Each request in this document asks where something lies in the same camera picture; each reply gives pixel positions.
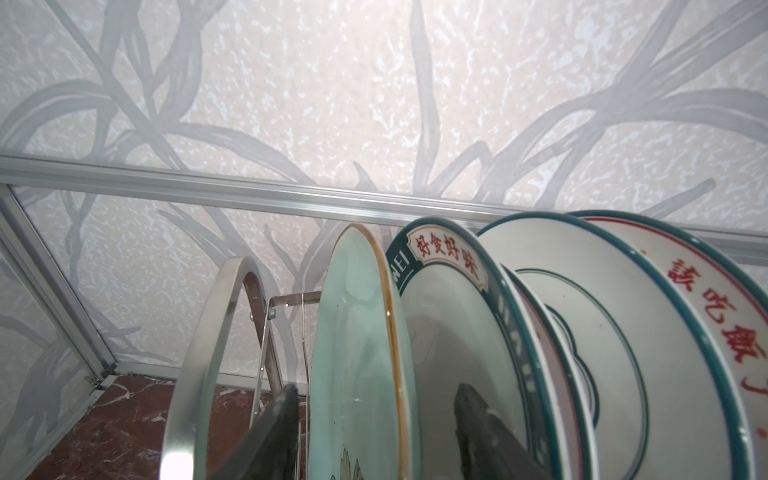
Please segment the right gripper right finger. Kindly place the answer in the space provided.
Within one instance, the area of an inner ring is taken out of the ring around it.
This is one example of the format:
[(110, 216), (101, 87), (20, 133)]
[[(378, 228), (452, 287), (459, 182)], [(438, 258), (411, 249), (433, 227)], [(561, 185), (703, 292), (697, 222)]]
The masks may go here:
[(464, 479), (551, 479), (477, 390), (460, 383), (454, 398)]

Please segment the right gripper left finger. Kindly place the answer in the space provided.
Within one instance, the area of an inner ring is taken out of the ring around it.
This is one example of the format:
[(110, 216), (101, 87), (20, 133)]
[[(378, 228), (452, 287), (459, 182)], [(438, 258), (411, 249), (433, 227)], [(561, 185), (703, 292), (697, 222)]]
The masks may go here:
[(212, 479), (293, 479), (299, 446), (299, 396), (286, 385)]

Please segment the light green flower plate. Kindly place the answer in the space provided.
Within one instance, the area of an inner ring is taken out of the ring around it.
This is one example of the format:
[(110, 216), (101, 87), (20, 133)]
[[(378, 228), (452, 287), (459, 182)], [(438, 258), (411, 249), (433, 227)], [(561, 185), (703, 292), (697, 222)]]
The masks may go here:
[(309, 418), (309, 478), (420, 478), (406, 318), (384, 252), (361, 224), (337, 239), (321, 291)]

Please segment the white plate green rim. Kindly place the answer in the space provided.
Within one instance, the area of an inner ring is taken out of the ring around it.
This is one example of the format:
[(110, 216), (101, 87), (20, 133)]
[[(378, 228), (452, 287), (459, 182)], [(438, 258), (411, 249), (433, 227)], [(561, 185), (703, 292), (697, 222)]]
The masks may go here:
[(459, 479), (454, 398), (472, 386), (555, 479), (572, 478), (563, 417), (534, 323), (510, 275), (457, 223), (424, 217), (386, 251), (405, 312), (419, 399), (422, 476)]

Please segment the white plate green emblem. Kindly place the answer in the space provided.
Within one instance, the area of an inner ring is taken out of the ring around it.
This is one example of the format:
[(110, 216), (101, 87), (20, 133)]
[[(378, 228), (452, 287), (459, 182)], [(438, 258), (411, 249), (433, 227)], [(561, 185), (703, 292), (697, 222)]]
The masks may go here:
[(748, 415), (691, 304), (637, 249), (568, 214), (480, 230), (544, 304), (587, 393), (606, 479), (755, 479)]

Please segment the large orange sun plate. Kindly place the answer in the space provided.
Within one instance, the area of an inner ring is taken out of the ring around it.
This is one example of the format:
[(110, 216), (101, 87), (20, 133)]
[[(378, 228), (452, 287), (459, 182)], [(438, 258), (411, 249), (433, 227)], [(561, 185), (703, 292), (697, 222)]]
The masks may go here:
[(757, 477), (767, 477), (767, 293), (723, 253), (661, 220), (584, 210), (592, 222), (641, 251), (666, 275), (713, 336), (747, 413)]

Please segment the small orange sun plate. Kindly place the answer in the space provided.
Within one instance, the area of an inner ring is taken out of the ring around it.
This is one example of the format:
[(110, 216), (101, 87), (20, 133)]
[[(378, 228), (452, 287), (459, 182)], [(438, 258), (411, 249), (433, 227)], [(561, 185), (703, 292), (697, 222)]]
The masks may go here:
[(548, 365), (568, 446), (572, 479), (599, 479), (599, 458), (584, 387), (576, 376), (576, 364), (556, 328), (549, 309), (530, 287), (504, 268), (528, 311)]

